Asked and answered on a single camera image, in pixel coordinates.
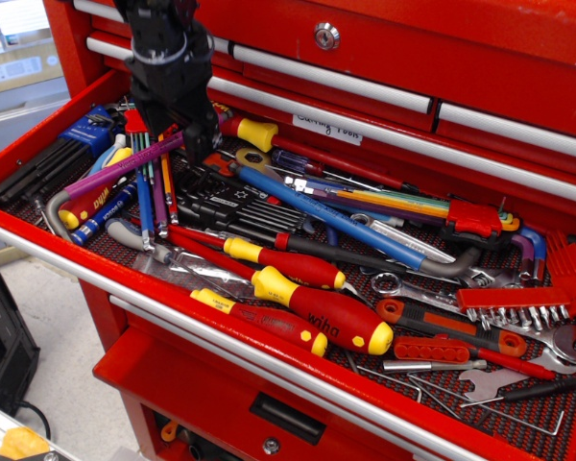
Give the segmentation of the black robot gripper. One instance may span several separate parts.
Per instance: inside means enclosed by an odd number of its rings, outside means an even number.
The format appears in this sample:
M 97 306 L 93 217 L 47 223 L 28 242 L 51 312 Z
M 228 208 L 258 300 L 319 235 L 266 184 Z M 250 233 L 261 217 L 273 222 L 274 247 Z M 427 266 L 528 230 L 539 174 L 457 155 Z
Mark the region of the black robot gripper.
M 190 165 L 200 164 L 222 140 L 207 84 L 212 76 L 207 29 L 195 19 L 197 1 L 117 1 L 130 27 L 131 93 L 148 131 L 157 136 L 174 124 L 182 130 Z

